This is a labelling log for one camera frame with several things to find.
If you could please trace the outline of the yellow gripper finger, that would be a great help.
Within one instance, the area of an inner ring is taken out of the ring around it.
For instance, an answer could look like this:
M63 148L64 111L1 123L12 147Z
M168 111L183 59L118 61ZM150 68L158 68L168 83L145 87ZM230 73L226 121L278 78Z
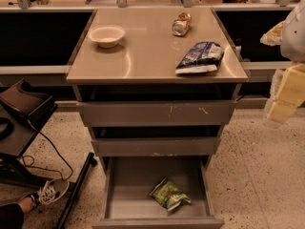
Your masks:
M297 107L295 105L287 105L285 102L273 102L266 117L277 123L286 122L295 112Z

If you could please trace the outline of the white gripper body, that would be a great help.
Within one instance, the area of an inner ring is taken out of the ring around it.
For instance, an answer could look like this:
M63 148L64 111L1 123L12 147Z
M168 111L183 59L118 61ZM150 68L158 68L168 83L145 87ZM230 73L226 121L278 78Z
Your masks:
M295 63L284 71L275 100L296 108L305 101L304 63Z

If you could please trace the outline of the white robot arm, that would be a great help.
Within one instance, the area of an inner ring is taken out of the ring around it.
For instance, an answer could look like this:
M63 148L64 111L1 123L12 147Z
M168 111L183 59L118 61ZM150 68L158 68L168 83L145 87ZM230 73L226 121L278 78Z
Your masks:
M305 102L305 0L264 33L260 42L279 45L281 55L292 62L286 70L275 71L264 109L265 125L278 128Z

